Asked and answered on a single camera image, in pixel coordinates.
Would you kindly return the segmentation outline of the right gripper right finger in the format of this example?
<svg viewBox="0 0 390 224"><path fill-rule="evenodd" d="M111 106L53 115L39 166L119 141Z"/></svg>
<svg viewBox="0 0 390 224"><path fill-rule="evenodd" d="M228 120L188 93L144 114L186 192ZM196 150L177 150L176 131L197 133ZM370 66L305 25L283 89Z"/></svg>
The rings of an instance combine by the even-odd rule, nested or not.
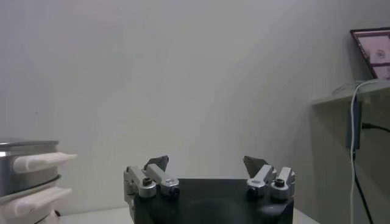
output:
<svg viewBox="0 0 390 224"><path fill-rule="evenodd" d="M264 197L266 193L274 200L289 200L295 193L295 172L290 167L283 167L280 172L264 159L245 156L244 165L250 178L247 194L254 198Z"/></svg>

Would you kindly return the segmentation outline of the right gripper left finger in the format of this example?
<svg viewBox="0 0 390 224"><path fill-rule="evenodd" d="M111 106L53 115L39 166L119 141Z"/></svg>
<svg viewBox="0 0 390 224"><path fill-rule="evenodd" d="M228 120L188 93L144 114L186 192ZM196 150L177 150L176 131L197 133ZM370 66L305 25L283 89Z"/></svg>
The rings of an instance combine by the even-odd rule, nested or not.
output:
<svg viewBox="0 0 390 224"><path fill-rule="evenodd" d="M131 211L136 210L136 199L156 199L162 209L179 209L180 181L168 173L167 155L151 158L142 168L128 166L123 171L124 200Z"/></svg>

